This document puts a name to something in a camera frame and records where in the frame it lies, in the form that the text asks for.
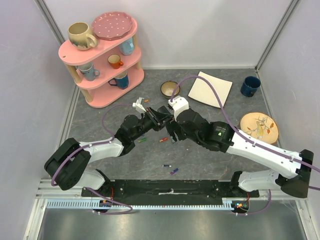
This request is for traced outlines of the black remote control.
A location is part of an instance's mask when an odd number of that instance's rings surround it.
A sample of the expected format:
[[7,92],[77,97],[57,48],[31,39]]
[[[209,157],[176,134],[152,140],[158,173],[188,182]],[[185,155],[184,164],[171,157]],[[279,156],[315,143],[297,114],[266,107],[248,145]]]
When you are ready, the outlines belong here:
[[174,115],[164,105],[159,107],[157,112],[159,113],[159,119],[162,122],[167,123],[174,120]]

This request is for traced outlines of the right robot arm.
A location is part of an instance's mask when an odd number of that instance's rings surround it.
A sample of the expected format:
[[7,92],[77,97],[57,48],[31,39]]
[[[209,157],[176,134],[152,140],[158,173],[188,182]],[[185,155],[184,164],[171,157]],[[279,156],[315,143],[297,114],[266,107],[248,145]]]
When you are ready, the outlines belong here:
[[226,122],[208,122],[191,108],[173,112],[179,140],[190,139],[210,151],[241,156],[269,168],[257,172],[236,171],[229,184],[233,196],[267,189],[281,190],[295,198],[308,196],[313,152],[289,151],[270,145]]

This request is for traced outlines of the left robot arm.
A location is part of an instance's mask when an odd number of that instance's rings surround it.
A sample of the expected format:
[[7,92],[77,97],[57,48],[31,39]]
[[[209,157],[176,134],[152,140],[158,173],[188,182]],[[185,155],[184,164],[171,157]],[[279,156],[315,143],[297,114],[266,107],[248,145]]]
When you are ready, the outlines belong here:
[[81,180],[90,161],[128,154],[135,147],[136,139],[150,130],[163,129],[172,118],[164,106],[160,109],[164,112],[148,107],[141,118],[127,115],[109,139],[82,143],[73,137],[65,140],[44,164],[44,170],[51,177],[51,185],[59,186],[63,191],[69,190]]

